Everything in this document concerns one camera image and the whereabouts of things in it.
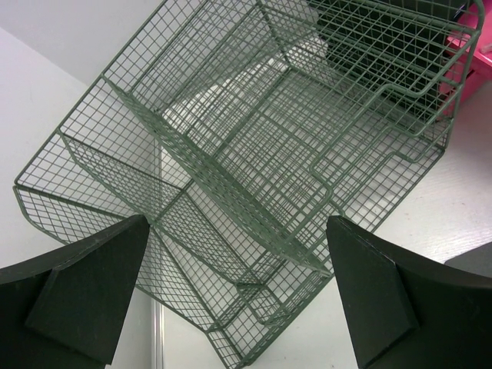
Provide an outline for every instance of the metal wire mesh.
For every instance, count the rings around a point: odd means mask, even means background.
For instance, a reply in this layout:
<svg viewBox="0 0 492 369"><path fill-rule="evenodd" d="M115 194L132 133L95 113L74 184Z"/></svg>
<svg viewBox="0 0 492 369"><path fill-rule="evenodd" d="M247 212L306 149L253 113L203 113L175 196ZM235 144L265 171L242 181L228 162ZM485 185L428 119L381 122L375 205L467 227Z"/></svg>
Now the metal wire mesh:
<svg viewBox="0 0 492 369"><path fill-rule="evenodd" d="M169 0L18 202L64 243L145 214L138 287L243 367L331 279L327 216L373 231L444 153L483 18L479 0Z"/></svg>

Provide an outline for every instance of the green wire rack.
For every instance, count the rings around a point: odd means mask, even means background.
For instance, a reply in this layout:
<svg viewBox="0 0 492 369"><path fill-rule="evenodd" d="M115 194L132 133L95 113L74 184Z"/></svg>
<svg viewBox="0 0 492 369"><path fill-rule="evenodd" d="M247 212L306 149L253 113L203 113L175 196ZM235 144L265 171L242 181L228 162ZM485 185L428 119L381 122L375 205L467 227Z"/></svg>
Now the green wire rack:
<svg viewBox="0 0 492 369"><path fill-rule="evenodd" d="M332 278L327 216L375 230L444 153L483 20L480 1L164 2L18 203L63 243L144 214L138 288L243 367Z"/></svg>

